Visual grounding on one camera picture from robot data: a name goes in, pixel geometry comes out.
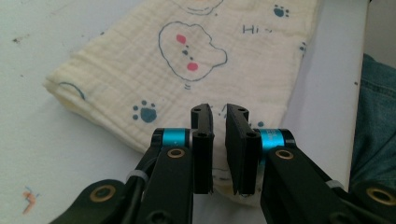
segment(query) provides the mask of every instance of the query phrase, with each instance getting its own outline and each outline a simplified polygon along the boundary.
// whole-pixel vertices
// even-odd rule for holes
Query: pink cheek
[[[197,63],[189,63],[189,64],[187,64],[187,69],[194,72],[198,69],[198,64]]]

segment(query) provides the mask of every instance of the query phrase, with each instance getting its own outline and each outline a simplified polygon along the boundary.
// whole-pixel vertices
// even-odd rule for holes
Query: blue denim
[[[349,185],[396,189],[396,69],[364,55]]]

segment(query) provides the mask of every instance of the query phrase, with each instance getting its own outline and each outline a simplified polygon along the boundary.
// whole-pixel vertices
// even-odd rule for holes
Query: folded cloth
[[[156,128],[189,128],[190,110],[214,114],[215,188],[233,196],[226,104],[252,128],[276,128],[288,106],[318,0],[146,0],[47,77],[68,109],[145,152]],[[262,184],[259,172],[257,191]]]

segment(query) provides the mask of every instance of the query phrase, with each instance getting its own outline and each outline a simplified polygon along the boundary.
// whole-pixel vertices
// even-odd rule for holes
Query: cloth
[[[364,55],[350,186],[374,180],[396,189],[396,69]]]
[[[215,188],[232,192],[225,106],[249,109],[252,128],[278,127],[318,6],[318,0],[147,0],[44,86],[65,107],[141,152],[156,128],[190,128],[190,110],[210,104]],[[258,205],[259,198],[243,201]]]

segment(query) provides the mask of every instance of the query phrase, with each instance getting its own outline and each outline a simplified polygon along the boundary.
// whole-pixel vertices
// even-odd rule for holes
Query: white wall
[[[396,68],[395,0],[373,0],[370,3],[364,52]]]

